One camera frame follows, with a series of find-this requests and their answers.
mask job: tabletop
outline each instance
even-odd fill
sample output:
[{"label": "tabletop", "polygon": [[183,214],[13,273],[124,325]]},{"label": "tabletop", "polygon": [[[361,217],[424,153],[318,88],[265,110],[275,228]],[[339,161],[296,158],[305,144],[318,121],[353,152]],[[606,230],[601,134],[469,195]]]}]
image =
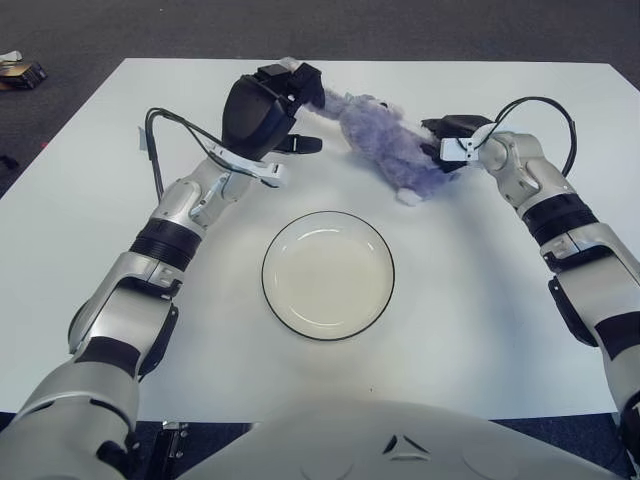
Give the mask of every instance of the tabletop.
[{"label": "tabletop", "polygon": [[[138,127],[162,106],[219,133],[233,82],[268,60],[126,59],[0,201],[0,410],[16,411],[68,359],[66,332],[156,204]],[[419,122],[446,114],[493,117],[543,95],[573,116],[570,182],[596,216],[640,253],[632,215],[640,189],[640,94],[609,65],[310,61],[325,85],[368,93]],[[561,166],[564,119],[526,104],[507,125],[538,137]],[[547,291],[538,246],[494,180],[467,168],[416,207],[350,153],[337,124],[301,112],[294,131],[321,153],[271,154],[286,189],[253,185],[201,245],[175,299],[181,316],[164,361],[141,384],[145,420],[260,421],[283,405],[327,397],[401,400],[484,418],[613,411],[598,350],[577,342]],[[158,121],[165,182],[202,152]],[[383,316],[339,342],[292,333],[271,313],[260,266],[278,231],[313,211],[352,213],[393,254],[396,285]]]}]

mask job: black cable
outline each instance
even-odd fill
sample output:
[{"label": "black cable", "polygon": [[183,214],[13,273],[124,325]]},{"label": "black cable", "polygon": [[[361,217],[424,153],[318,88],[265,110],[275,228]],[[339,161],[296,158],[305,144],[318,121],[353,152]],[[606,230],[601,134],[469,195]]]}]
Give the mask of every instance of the black cable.
[{"label": "black cable", "polygon": [[[571,147],[569,149],[569,155],[567,155],[567,160],[566,160],[564,166],[562,167],[562,175],[566,177],[567,175],[569,175],[569,172],[571,171],[571,168],[573,167],[573,164],[575,162],[576,154],[578,153],[578,136],[576,134],[576,124],[573,121],[573,119],[571,118],[571,115],[569,115],[569,112],[567,112],[565,110],[565,108],[562,105],[560,105],[560,103],[558,103],[557,101],[553,100],[552,98],[547,98],[547,97],[522,97],[522,98],[518,98],[517,100],[514,100],[513,102],[509,103],[502,110],[500,110],[500,112],[498,113],[498,115],[496,116],[496,119],[494,121],[495,125],[489,131],[489,133],[482,139],[482,141],[474,148],[474,150],[480,148],[482,145],[485,144],[485,142],[487,140],[489,140],[489,137],[491,137],[491,135],[496,130],[496,128],[498,128],[500,126],[500,124],[504,121],[504,119],[507,118],[507,116],[516,107],[518,107],[519,105],[522,105],[525,102],[529,102],[529,101],[543,102],[543,103],[546,103],[548,105],[551,105],[556,110],[558,110],[564,116],[564,118],[567,120],[567,123],[569,125],[569,138],[570,138],[570,141],[571,141]],[[458,139],[458,143],[460,144],[460,146],[462,148],[464,148],[466,150],[466,148],[462,145],[462,143],[460,142],[459,139]]]},{"label": "black cable", "polygon": [[164,108],[159,108],[159,107],[154,107],[149,109],[149,111],[147,112],[147,115],[145,116],[145,120],[144,120],[144,131],[145,131],[145,139],[147,142],[147,154],[149,157],[149,161],[151,162],[151,168],[153,170],[153,178],[154,178],[154,182],[155,182],[155,186],[156,186],[156,194],[158,196],[158,202],[162,199],[162,195],[164,194],[164,187],[162,184],[162,174],[160,172],[160,163],[158,161],[158,148],[156,146],[156,140],[155,137],[153,135],[153,122],[155,120],[156,117],[162,117],[165,118],[167,120],[170,120],[172,122],[176,122],[179,123],[180,125],[182,125],[184,128],[187,129],[187,131],[191,134],[191,136],[195,139],[195,141],[198,143],[198,145],[200,146],[200,148],[202,148],[202,150],[207,154],[207,156],[213,160],[220,168],[230,171],[230,172],[235,172],[235,173],[240,173],[242,175],[247,175],[249,177],[253,177],[255,178],[255,175],[243,171],[243,170],[238,170],[236,168],[233,168],[231,165],[228,165],[227,163],[220,161],[219,158],[217,158],[211,151],[209,151],[209,149],[207,149],[207,147],[202,143],[202,141],[198,138],[198,136],[196,135],[196,133],[199,133],[200,135],[202,135],[203,137],[208,138],[209,140],[211,140],[212,142],[223,146],[222,142],[220,140],[218,140],[215,136],[213,136],[212,134],[210,134],[209,132],[207,132],[206,130],[198,127],[197,125],[191,123],[190,121],[186,120],[185,118],[181,117],[180,115],[177,115],[173,112],[170,112],[169,110],[166,110]]}]

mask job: fluffy toy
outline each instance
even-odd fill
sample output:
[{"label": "fluffy toy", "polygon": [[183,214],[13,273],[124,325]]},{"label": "fluffy toy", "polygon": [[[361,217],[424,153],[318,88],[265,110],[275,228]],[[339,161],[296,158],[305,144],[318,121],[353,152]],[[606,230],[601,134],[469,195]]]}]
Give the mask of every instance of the fluffy toy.
[{"label": "fluffy toy", "polygon": [[[286,58],[281,63],[295,70],[299,62]],[[429,198],[457,173],[445,173],[432,157],[437,155],[440,141],[427,129],[402,122],[399,108],[381,102],[371,95],[339,95],[328,88],[324,108],[306,107],[339,122],[351,148],[376,163],[387,180],[397,189],[401,202],[414,206]]]}]

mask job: gray carpet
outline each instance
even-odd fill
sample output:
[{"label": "gray carpet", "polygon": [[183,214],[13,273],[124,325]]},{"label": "gray carpet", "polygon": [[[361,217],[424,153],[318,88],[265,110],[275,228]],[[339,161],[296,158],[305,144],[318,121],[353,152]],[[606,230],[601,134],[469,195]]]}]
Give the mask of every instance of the gray carpet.
[{"label": "gray carpet", "polygon": [[[126,57],[606,62],[640,86],[640,6],[636,0],[0,0],[0,50],[13,49],[50,74],[35,91],[0,92],[0,155],[24,169]],[[0,165],[0,195],[22,169]]]}]

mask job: purple plush toy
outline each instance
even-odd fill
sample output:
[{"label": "purple plush toy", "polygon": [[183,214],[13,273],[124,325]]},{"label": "purple plush toy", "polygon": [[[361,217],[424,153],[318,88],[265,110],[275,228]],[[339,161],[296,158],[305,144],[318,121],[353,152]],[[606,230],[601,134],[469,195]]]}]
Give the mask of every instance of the purple plush toy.
[{"label": "purple plush toy", "polygon": [[[282,64],[295,70],[299,62],[287,58]],[[378,164],[387,180],[397,189],[402,203],[414,206],[429,198],[443,184],[457,178],[444,173],[423,152],[421,145],[439,147],[439,140],[427,129],[416,133],[402,122],[400,109],[371,95],[339,95],[328,88],[325,106],[306,107],[331,120],[337,120],[351,148]]]}]

